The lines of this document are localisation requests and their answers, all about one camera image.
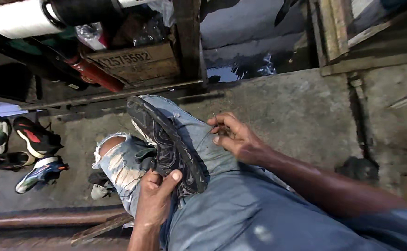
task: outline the thread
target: thread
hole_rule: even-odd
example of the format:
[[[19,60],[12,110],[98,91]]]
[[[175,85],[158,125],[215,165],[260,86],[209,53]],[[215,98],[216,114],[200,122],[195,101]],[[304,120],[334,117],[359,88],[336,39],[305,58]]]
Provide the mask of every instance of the thread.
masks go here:
[[[53,12],[51,8],[47,8],[47,11]],[[12,39],[33,37],[61,31],[61,26],[56,26],[45,16],[40,0],[0,5],[0,34],[4,37]]]

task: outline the wooden frame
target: wooden frame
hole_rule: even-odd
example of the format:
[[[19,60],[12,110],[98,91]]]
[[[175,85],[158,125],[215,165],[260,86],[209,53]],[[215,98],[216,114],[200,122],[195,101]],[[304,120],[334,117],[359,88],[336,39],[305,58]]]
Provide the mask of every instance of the wooden frame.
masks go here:
[[[322,75],[407,63],[407,10],[353,34],[350,0],[309,0],[309,6]]]

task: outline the wooden box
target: wooden box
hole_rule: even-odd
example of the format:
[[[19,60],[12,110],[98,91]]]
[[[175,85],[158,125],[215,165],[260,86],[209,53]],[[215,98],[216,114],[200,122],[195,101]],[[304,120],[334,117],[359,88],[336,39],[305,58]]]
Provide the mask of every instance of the wooden box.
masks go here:
[[[125,84],[180,74],[169,43],[88,54],[87,58]]]

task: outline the white cylinder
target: white cylinder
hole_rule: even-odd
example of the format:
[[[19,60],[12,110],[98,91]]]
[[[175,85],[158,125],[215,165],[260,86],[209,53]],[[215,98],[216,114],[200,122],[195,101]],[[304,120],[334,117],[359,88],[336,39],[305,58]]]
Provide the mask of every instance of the white cylinder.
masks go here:
[[[0,34],[4,37],[33,37],[61,31],[44,15],[39,0],[0,5]]]
[[[154,2],[157,0],[118,0],[123,8]]]

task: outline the red tube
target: red tube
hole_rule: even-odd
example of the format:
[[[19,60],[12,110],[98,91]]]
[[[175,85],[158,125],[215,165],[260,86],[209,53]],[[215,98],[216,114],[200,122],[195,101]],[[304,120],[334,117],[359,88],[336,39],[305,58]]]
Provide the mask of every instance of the red tube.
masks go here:
[[[64,61],[73,69],[81,72],[81,78],[85,82],[98,83],[112,92],[119,92],[124,87],[124,83],[107,74],[96,65],[81,58],[79,55],[76,55],[73,58],[66,59]]]

